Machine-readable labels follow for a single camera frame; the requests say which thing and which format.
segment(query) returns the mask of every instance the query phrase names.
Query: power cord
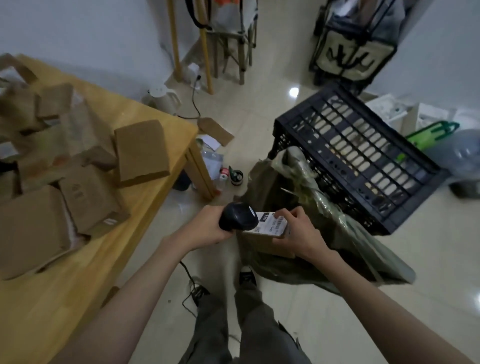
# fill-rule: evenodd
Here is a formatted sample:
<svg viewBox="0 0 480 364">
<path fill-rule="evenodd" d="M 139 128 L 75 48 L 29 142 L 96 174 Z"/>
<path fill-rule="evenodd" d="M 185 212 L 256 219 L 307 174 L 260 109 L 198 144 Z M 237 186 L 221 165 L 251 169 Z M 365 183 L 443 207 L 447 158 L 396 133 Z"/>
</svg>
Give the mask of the power cord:
<svg viewBox="0 0 480 364">
<path fill-rule="evenodd" d="M 193 104 L 193 107 L 195 107 L 195 110 L 197 110 L 197 113 L 198 113 L 198 116 L 195 116 L 194 118 L 186 118 L 184 116 L 180 116 L 180 115 L 177 115 L 179 118 L 182 118 L 182 119 L 185 119 L 185 120 L 194 120 L 194 119 L 198 119 L 201 117 L 200 115 L 200 111 L 198 111 L 198 108 L 197 108 L 197 105 L 195 105 L 195 100 L 194 100 L 194 96 L 195 96 L 195 88 L 197 86 L 197 82 L 201 79 L 202 77 L 200 75 L 197 76 L 195 82 L 193 83 L 193 91 L 192 91 L 192 104 Z"/>
<path fill-rule="evenodd" d="M 185 306 L 185 302 L 187 301 L 187 299 L 189 299 L 191 297 L 191 295 L 193 294 L 193 290 L 196 288 L 196 283 L 195 281 L 193 280 L 190 272 L 188 271 L 187 269 L 187 266 L 182 262 L 180 261 L 180 265 L 183 267 L 183 269 L 185 269 L 185 272 L 187 273 L 187 276 L 188 276 L 188 279 L 190 279 L 190 281 L 192 282 L 192 289 L 190 290 L 190 294 L 182 301 L 181 305 L 183 306 L 183 308 L 185 308 L 185 310 L 187 310 L 188 312 L 190 312 L 192 314 L 193 317 L 197 318 L 197 315 L 194 314 L 187 306 Z M 236 342 L 240 343 L 240 340 L 235 336 L 235 335 L 232 335 L 232 334 L 229 334 L 228 335 L 229 338 L 232 338 L 234 339 Z"/>
</svg>

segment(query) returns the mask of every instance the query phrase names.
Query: hand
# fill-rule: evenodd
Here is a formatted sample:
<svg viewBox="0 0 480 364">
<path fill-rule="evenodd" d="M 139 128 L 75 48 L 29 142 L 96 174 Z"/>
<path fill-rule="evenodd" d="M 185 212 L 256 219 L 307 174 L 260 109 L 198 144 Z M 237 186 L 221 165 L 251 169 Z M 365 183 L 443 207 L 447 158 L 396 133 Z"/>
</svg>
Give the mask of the hand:
<svg viewBox="0 0 480 364">
<path fill-rule="evenodd" d="M 312 225 L 303 207 L 298 206 L 292 211 L 283 208 L 275 213 L 275 217 L 284 216 L 288 222 L 287 232 L 283 239 L 274 238 L 273 244 L 279 245 L 295 253 L 295 255 L 316 264 L 323 257 L 331 256 L 330 250 L 320 232 Z"/>
<path fill-rule="evenodd" d="M 187 250 L 203 248 L 230 238 L 233 233 L 220 229 L 218 221 L 225 206 L 204 206 L 189 222 L 174 232 L 170 239 Z"/>
</svg>

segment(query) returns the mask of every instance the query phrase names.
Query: wooden pole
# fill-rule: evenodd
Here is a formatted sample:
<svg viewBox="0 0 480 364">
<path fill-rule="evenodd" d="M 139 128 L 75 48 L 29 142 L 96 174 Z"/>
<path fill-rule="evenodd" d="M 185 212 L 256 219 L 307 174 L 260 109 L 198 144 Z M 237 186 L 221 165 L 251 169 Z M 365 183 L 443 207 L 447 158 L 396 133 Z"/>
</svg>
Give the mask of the wooden pole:
<svg viewBox="0 0 480 364">
<path fill-rule="evenodd" d="M 177 41 L 177 24 L 175 21 L 175 8 L 173 6 L 173 0 L 167 0 L 168 7 L 168 18 L 170 20 L 170 33 L 172 37 L 172 48 L 173 48 L 173 61 L 175 62 L 175 70 L 173 74 L 175 79 L 179 82 L 182 79 L 181 76 L 181 64 L 179 56 L 179 45 Z"/>
<path fill-rule="evenodd" d="M 204 8 L 202 5 L 201 0 L 196 0 L 197 5 L 197 12 L 198 12 L 198 20 L 202 23 L 206 23 Z M 208 59 L 208 47 L 207 47 L 207 34 L 205 29 L 200 29 L 200 40 L 202 42 L 202 49 L 204 51 L 204 58 L 205 58 L 205 74 L 207 77 L 207 90 L 208 93 L 213 95 L 213 85 L 212 85 L 212 76 L 210 74 L 210 61 Z"/>
</svg>

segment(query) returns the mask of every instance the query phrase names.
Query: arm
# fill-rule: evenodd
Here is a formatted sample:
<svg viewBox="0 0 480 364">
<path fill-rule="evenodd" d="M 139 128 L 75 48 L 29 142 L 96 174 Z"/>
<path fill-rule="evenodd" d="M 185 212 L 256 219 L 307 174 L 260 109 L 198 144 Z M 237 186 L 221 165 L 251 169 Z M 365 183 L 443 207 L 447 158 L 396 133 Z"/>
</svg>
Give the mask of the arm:
<svg viewBox="0 0 480 364">
<path fill-rule="evenodd" d="M 287 219 L 290 234 L 274 243 L 310 261 L 335 284 L 390 364 L 473 364 L 330 250 L 302 207 L 276 212 L 280 215 Z"/>
<path fill-rule="evenodd" d="M 180 260 L 190 250 L 232 236 L 218 226 L 222 211 L 223 206 L 205 206 L 192 221 L 165 237 L 147 262 L 51 363 L 128 363 Z"/>
</svg>

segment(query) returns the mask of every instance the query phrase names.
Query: black barcode scanner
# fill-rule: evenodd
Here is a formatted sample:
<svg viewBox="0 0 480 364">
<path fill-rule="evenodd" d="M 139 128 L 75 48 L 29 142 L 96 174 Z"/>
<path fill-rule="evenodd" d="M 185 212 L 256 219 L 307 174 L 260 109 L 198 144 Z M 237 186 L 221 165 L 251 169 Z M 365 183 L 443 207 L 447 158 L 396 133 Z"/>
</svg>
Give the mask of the black barcode scanner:
<svg viewBox="0 0 480 364">
<path fill-rule="evenodd" d="M 252 230 L 258 225 L 254 210 L 244 202 L 230 202 L 225 206 L 218 225 L 222 230 Z"/>
</svg>

